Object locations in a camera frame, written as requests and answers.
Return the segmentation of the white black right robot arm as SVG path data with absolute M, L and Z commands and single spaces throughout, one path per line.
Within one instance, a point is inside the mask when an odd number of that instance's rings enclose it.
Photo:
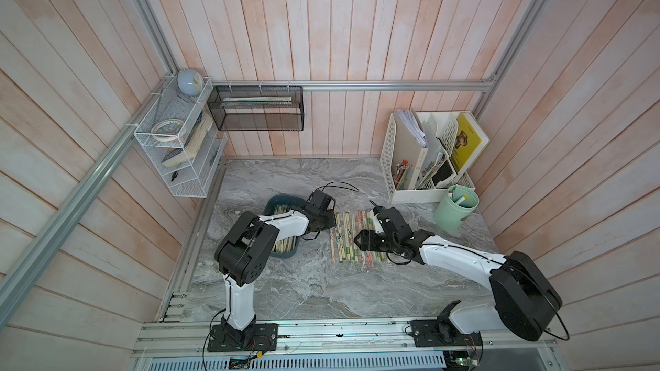
M 404 265 L 443 268 L 491 292 L 471 303 L 453 301 L 433 321 L 411 321 L 417 346 L 460 345 L 483 331 L 503 330 L 536 342 L 560 317 L 561 297 L 527 254 L 478 251 L 427 230 L 414 231 L 395 208 L 376 206 L 372 221 L 372 230 L 363 229 L 353 239 L 360 250 L 395 255 Z

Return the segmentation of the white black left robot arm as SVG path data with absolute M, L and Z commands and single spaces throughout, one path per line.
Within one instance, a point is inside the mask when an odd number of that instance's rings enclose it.
M 225 309 L 218 324 L 210 324 L 206 350 L 214 352 L 274 351 L 278 324 L 259 323 L 254 311 L 254 283 L 281 240 L 336 226 L 335 199 L 316 189 L 307 199 L 278 194 L 264 213 L 242 213 L 215 251 L 225 283 Z

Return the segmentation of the teal plastic storage tray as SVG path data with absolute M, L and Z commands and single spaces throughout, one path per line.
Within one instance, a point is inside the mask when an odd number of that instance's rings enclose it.
M 262 212 L 262 216 L 274 216 L 287 211 L 292 211 L 295 207 L 304 207 L 306 200 L 286 194 L 278 194 L 269 199 Z M 271 253 L 271 256 L 279 259 L 290 259 L 297 252 L 299 238 L 293 236 L 285 240 L 277 241 Z

